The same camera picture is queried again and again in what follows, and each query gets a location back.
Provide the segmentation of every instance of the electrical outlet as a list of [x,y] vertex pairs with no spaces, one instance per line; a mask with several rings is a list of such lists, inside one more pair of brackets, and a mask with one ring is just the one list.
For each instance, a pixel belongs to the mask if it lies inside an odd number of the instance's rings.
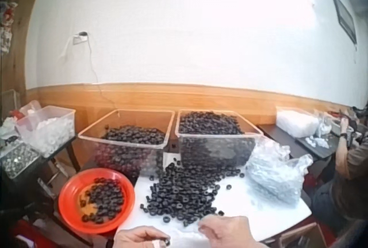
[[73,45],[78,45],[88,41],[88,34],[86,32],[79,32],[73,36]]

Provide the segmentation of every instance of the human hand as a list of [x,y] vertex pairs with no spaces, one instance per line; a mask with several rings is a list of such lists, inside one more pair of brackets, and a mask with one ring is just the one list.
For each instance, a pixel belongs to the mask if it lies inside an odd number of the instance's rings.
[[205,217],[198,225],[199,231],[209,239],[212,248],[264,247],[254,240],[248,218],[245,216],[225,218],[211,215]]
[[114,238],[113,248],[156,248],[152,243],[154,240],[161,240],[160,248],[164,248],[165,239],[170,237],[154,227],[142,226],[119,231]]
[[346,117],[342,117],[340,122],[341,133],[346,133],[348,127],[349,127],[349,120]]

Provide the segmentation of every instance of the red plastic bowl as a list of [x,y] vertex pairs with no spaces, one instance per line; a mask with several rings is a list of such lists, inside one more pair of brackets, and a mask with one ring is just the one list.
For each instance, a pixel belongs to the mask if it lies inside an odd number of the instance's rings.
[[[113,219],[103,224],[82,222],[78,206],[78,196],[81,191],[93,184],[97,177],[119,180],[124,195],[121,212]],[[121,173],[111,169],[88,169],[73,176],[64,186],[59,196],[59,210],[65,222],[73,229],[85,234],[103,234],[120,226],[133,210],[135,193],[132,183]]]

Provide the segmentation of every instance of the white table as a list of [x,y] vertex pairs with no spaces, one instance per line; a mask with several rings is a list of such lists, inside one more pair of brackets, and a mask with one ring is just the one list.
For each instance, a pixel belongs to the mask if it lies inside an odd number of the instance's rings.
[[[164,155],[164,166],[173,162],[173,158],[180,159],[179,154],[166,153]],[[140,209],[140,204],[147,206],[146,196],[151,195],[150,186],[158,181],[150,181],[146,177],[140,177],[135,186],[136,202],[129,218],[119,226],[118,230],[131,229],[137,226],[154,226],[157,229],[169,234],[172,238],[171,247],[197,247],[195,244],[187,242],[182,246],[176,245],[175,239],[184,236],[197,242],[198,247],[209,247],[205,238],[198,233],[196,223],[184,228],[182,222],[171,219],[169,224],[163,222],[163,216],[150,216]],[[219,183],[221,189],[213,202],[213,207],[222,210],[225,216],[248,216],[250,220],[251,232],[257,241],[270,238],[293,227],[300,221],[307,218],[311,211],[302,199],[295,207],[275,204],[259,197],[254,193],[255,188],[250,180],[246,178],[227,177]],[[226,190],[227,185],[232,185],[231,190]]]

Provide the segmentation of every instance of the picture frame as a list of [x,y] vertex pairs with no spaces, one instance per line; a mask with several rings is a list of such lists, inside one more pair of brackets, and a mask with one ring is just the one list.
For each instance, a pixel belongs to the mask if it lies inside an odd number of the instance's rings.
[[346,9],[344,4],[340,0],[333,0],[338,14],[338,20],[341,27],[345,30],[351,41],[357,44],[357,34],[355,33],[354,19],[350,12]]

